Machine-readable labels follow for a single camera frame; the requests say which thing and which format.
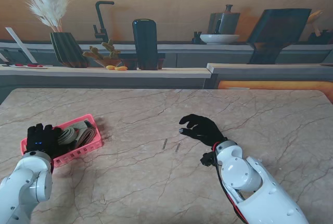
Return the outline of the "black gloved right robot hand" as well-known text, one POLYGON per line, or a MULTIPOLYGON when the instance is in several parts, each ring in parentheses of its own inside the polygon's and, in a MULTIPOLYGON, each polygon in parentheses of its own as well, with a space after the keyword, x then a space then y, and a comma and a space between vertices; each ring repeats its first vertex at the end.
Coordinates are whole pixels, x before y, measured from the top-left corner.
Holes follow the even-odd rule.
POLYGON ((207 146, 213 147, 215 143, 227 140, 217 125, 207 117, 190 114, 182 117, 179 124, 187 124, 186 128, 179 129, 180 134, 199 140, 207 146))

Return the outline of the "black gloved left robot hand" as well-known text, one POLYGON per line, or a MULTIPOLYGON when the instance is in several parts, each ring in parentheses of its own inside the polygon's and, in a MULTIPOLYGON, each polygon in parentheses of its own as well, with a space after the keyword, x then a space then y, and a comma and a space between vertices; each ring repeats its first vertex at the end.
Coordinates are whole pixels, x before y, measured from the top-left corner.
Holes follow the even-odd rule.
POLYGON ((52 125, 43 126, 42 123, 29 127, 26 152, 41 151, 52 159, 58 157, 61 151, 58 143, 61 132, 61 128, 53 128, 52 125))

